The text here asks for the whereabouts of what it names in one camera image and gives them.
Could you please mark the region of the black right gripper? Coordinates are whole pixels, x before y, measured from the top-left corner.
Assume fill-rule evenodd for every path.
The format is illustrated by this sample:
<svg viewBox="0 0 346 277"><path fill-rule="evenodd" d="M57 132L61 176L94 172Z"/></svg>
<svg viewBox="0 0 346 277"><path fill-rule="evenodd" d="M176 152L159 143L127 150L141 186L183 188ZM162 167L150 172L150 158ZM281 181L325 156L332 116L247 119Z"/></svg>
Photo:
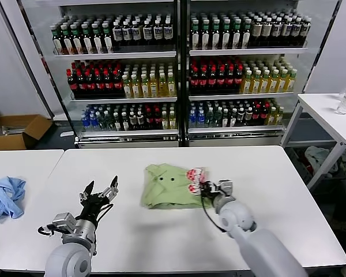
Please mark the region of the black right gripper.
<svg viewBox="0 0 346 277"><path fill-rule="evenodd" d="M199 187L199 195L203 198L214 199L220 194L220 190L215 183L212 181L201 181L201 186Z"/></svg>

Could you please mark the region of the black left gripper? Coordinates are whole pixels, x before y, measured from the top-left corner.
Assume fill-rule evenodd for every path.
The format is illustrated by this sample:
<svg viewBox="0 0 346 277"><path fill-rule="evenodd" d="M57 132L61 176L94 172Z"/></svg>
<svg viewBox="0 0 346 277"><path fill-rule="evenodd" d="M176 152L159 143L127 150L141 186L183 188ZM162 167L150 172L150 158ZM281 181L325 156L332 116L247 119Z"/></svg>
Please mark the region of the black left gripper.
<svg viewBox="0 0 346 277"><path fill-rule="evenodd" d="M119 192L118 176L116 175L113 178L110 186L102 193L92 194L94 183L94 181L91 181L80 193L80 201L83 206L80 219L99 224L101 218L114 206L109 199L114 199Z"/></svg>

